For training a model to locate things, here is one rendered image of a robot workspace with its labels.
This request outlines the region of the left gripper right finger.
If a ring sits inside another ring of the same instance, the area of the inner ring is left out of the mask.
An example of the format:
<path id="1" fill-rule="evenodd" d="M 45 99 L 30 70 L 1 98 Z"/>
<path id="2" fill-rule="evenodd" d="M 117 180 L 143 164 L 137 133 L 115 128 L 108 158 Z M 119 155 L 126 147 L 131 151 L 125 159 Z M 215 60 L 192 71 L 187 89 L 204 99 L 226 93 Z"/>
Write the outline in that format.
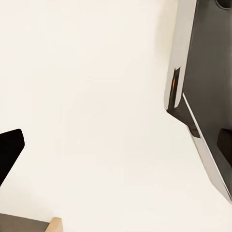
<path id="1" fill-rule="evenodd" d="M 217 138 L 217 147 L 232 167 L 232 130 L 222 128 Z"/>

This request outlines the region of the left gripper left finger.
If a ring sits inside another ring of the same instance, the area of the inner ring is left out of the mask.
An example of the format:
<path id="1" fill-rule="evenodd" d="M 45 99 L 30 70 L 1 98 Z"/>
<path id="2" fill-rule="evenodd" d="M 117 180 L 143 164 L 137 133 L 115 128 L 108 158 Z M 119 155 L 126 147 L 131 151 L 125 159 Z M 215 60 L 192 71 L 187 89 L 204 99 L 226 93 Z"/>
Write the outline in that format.
<path id="1" fill-rule="evenodd" d="M 0 186 L 24 147 L 25 141 L 21 129 L 0 134 Z"/>

